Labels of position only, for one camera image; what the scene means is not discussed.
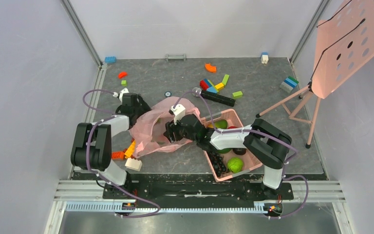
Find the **pink plastic bag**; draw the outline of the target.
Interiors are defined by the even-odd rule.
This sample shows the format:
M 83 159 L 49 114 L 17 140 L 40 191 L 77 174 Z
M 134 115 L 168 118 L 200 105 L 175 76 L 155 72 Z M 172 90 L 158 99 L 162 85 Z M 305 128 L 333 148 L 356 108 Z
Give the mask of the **pink plastic bag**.
M 133 156 L 142 156 L 155 152 L 171 153 L 182 146 L 191 143 L 191 140 L 182 139 L 174 143 L 164 136 L 165 124 L 173 120 L 173 115 L 169 113 L 170 107 L 175 104 L 178 97 L 168 97 L 157 103 L 151 111 L 143 114 L 136 121 L 136 124 L 129 130 L 131 137 L 136 142 Z

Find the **light green fake round fruit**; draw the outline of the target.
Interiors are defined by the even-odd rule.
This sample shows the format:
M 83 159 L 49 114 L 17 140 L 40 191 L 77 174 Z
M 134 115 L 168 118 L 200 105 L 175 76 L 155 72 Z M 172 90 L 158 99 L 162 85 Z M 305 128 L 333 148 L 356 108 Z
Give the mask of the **light green fake round fruit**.
M 244 166 L 244 162 L 242 159 L 238 157 L 233 157 L 227 162 L 227 167 L 230 172 L 238 173 L 241 172 Z

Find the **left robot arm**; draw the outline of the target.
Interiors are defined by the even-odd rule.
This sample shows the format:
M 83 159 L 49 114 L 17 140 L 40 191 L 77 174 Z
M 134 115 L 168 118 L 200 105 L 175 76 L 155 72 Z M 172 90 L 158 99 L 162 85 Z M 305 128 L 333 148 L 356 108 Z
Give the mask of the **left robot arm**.
M 115 185 L 116 194 L 125 199 L 133 194 L 133 185 L 127 182 L 127 171 L 112 160 L 112 138 L 133 128 L 137 119 L 151 108 L 140 94 L 125 93 L 120 100 L 122 104 L 112 116 L 77 125 L 70 160 L 73 166 Z

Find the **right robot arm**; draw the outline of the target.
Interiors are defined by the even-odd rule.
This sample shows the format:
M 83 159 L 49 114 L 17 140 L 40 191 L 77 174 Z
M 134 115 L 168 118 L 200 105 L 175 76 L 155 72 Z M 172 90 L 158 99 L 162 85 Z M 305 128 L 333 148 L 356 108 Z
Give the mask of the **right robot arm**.
M 210 129 L 190 114 L 180 120 L 167 122 L 164 136 L 171 143 L 182 139 L 191 140 L 208 152 L 225 148 L 247 149 L 264 165 L 262 194 L 268 199 L 274 199 L 281 193 L 287 155 L 289 151 L 296 152 L 291 147 L 290 136 L 261 118 L 245 127 Z

